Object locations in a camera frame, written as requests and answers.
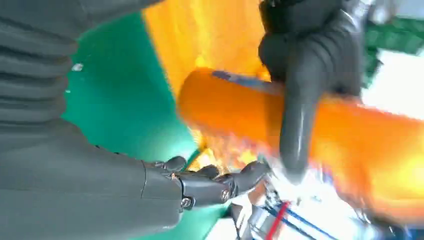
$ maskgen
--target orange bottle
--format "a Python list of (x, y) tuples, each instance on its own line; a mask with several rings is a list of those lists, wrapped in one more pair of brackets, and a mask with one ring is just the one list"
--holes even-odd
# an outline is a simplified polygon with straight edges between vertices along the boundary
[[(200, 68), (182, 86), (179, 112), (189, 126), (235, 135), (277, 153), (280, 88)], [(337, 190), (367, 208), (403, 223), (423, 222), (423, 121), (326, 96), (316, 112), (309, 162), (328, 168)]]

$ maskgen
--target green mat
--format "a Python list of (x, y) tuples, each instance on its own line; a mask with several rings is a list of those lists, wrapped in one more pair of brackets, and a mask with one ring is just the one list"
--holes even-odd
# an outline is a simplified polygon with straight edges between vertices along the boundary
[(368, 88), (372, 82), (379, 60), (378, 49), (417, 55), (424, 47), (424, 20), (396, 17), (390, 24), (370, 25), (365, 34), (366, 77), (363, 87)]
[[(84, 35), (73, 56), (64, 117), (89, 141), (146, 161), (188, 158), (195, 150), (176, 115), (175, 101), (140, 14), (126, 16)], [(186, 212), (173, 230), (140, 240), (201, 240), (225, 207)]]

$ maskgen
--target gray sleeve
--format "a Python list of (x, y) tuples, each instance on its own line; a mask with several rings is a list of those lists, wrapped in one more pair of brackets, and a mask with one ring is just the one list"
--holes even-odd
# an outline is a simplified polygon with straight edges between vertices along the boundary
[(164, 231), (181, 186), (61, 119), (75, 39), (153, 0), (0, 1), (0, 238), (123, 240)]

